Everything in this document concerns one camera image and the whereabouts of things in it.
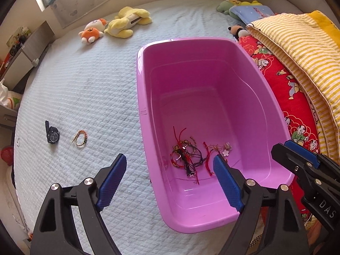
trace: braided bracelet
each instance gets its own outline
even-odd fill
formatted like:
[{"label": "braided bracelet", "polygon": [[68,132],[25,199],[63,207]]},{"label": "braided bracelet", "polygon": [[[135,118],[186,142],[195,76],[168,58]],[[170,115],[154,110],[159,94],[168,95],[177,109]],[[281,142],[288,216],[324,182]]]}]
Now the braided bracelet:
[{"label": "braided bracelet", "polygon": [[[84,141],[83,141],[83,143],[81,144],[81,145],[78,145],[77,144],[77,140],[78,140],[78,137],[79,137],[79,135],[80,134],[84,134]],[[87,142],[87,133],[86,133],[86,131],[85,130],[79,130],[78,131],[78,133],[77,133],[77,135],[74,137],[74,139],[72,140],[72,143],[75,141],[75,144],[77,145],[77,146],[83,146],[83,145],[85,145],[86,144],[86,142]]]}]

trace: stuffed animal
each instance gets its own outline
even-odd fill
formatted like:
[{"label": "stuffed animal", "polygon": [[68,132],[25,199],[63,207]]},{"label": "stuffed animal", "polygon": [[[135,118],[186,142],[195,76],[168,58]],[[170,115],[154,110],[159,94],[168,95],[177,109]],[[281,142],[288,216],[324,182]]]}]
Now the stuffed animal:
[{"label": "stuffed animal", "polygon": [[104,30],[109,35],[119,38],[129,38],[133,31],[130,30],[134,25],[147,25],[152,22],[150,12],[145,9],[125,7],[121,9],[118,16],[108,24]]},{"label": "stuffed animal", "polygon": [[240,40],[240,37],[250,35],[250,33],[240,25],[229,27],[228,30],[230,30],[230,33],[236,38],[237,41]]},{"label": "stuffed animal", "polygon": [[261,6],[262,4],[258,1],[254,0],[251,3],[250,2],[241,2],[238,0],[225,0],[220,3],[220,5],[217,7],[218,12],[222,12],[225,15],[230,15],[232,18],[235,18],[236,20],[241,21],[241,19],[234,13],[230,12],[230,9],[235,6]]},{"label": "stuffed animal", "polygon": [[98,38],[103,37],[105,25],[106,20],[102,18],[88,23],[85,29],[78,34],[82,38],[82,43],[89,45]]},{"label": "stuffed animal", "polygon": [[81,31],[79,35],[82,38],[82,43],[89,45],[95,42],[98,38],[103,37],[104,34],[96,28],[89,28],[85,31]]}]

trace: plastic basin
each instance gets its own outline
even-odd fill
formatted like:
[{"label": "plastic basin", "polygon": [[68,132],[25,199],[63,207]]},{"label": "plastic basin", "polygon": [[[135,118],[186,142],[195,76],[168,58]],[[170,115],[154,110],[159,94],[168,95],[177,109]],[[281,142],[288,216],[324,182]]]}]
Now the plastic basin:
[{"label": "plastic basin", "polygon": [[151,43],[138,53],[137,92],[150,179],[170,228],[196,233],[238,217],[204,165],[197,168],[199,184],[172,165],[170,154],[177,144],[173,127],[177,136],[187,128],[181,140],[192,136],[204,157],[204,141],[229,142],[229,165],[262,186],[292,182],[293,174],[270,155],[274,144],[290,139],[283,114],[263,75],[237,43],[223,38]]}]

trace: blue pillow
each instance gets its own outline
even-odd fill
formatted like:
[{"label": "blue pillow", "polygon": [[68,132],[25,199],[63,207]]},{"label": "blue pillow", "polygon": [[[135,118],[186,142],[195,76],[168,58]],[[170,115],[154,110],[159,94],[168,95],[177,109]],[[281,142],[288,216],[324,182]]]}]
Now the blue pillow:
[{"label": "blue pillow", "polygon": [[246,25],[256,20],[275,15],[267,6],[236,6],[232,7],[229,11],[237,15]]}]

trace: black wristwatch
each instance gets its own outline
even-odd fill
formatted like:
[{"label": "black wristwatch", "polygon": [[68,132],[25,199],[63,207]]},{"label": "black wristwatch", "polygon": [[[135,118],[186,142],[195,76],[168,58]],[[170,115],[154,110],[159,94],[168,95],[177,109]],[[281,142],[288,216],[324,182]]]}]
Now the black wristwatch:
[{"label": "black wristwatch", "polygon": [[56,144],[59,141],[59,131],[56,127],[50,126],[50,123],[48,121],[45,121],[45,127],[46,127],[46,137],[47,142],[50,144]]}]

